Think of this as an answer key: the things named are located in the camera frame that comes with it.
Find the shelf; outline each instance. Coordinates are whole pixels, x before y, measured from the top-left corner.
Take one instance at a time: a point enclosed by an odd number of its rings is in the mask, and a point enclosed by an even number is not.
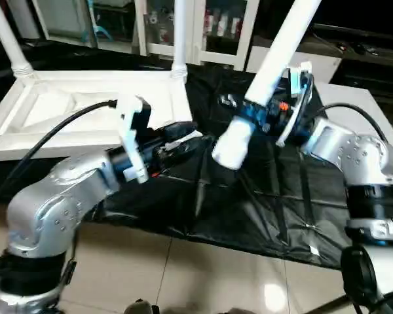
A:
[[[273,40],[264,39],[260,36],[255,36],[253,39],[254,46],[261,46],[270,48]],[[342,52],[337,47],[337,43],[344,43],[348,47],[346,51]],[[393,50],[375,47],[379,51],[379,56],[374,56],[368,52],[364,55],[358,54],[348,43],[344,41],[327,41],[319,39],[314,36],[306,37],[297,49],[298,52],[305,52],[308,54],[318,54],[328,57],[341,58],[342,60],[354,60],[360,62],[375,63],[379,65],[387,65],[393,67]]]

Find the white frame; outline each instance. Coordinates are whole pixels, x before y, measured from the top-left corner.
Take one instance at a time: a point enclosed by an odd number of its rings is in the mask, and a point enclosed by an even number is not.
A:
[[[250,38],[252,36],[253,25],[255,24],[259,0],[247,0],[244,13],[242,33],[240,34],[237,54],[220,54],[217,52],[205,51],[202,48],[204,40],[204,17],[206,10],[206,0],[194,0],[194,34],[193,34],[193,64],[201,65],[202,62],[215,62],[234,66],[234,70],[243,71],[244,62],[248,54]]]
[[[175,24],[185,21],[185,1],[175,0],[175,7],[180,8]],[[16,77],[0,102],[0,161],[22,158],[56,123],[90,102],[118,99],[124,94],[149,100],[153,108],[149,126],[154,129],[192,120],[185,89],[185,36],[183,32],[175,38],[171,71],[35,71],[0,7],[0,40]],[[111,109],[102,110],[74,121],[34,158],[66,157],[119,146],[118,117]]]

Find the white table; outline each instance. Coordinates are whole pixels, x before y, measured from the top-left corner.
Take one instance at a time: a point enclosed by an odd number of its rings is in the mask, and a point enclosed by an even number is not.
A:
[[[365,110],[375,119],[378,125],[380,125],[388,142],[393,146],[393,127],[368,90],[322,82],[317,82],[316,88],[325,106],[332,103],[350,103]],[[369,122],[353,110],[347,108],[334,108],[329,109],[326,113],[330,120],[350,128],[358,134],[372,134],[378,136]]]

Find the white tube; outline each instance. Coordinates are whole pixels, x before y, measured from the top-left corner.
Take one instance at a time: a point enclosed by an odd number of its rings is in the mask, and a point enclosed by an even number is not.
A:
[[[172,64],[172,76],[182,78],[186,82],[188,75],[186,67],[186,2],[187,0],[175,0],[174,19],[174,58]]]
[[[295,0],[245,98],[266,106],[321,0]]]
[[[9,23],[0,7],[0,41],[6,50],[7,56],[12,64],[13,74],[16,78],[26,77],[33,74],[30,63],[26,60],[22,49],[20,49]]]

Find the black plastic sheet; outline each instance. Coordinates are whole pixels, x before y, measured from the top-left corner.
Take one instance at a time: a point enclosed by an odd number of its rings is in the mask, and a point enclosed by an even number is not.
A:
[[[55,58],[49,47],[43,54],[35,50],[36,68],[166,67],[165,63],[137,56],[72,49],[76,52],[64,47],[64,58]],[[4,79],[8,83],[0,85],[3,92],[11,82],[8,77]],[[189,67],[187,95],[193,118],[203,133],[221,135],[232,118],[217,104],[217,95],[244,94],[252,79],[252,74],[219,67]],[[321,106],[314,90],[309,110]],[[186,163],[145,184],[126,184],[121,192],[99,204],[88,219],[339,268],[341,250],[350,240],[344,232],[348,211],[343,178],[337,169],[303,156],[295,147],[279,149],[255,133],[242,169],[234,172],[212,160],[213,146],[208,143]],[[32,169],[15,181],[8,196],[41,179],[57,161],[33,161]],[[0,181],[14,164],[0,162]]]

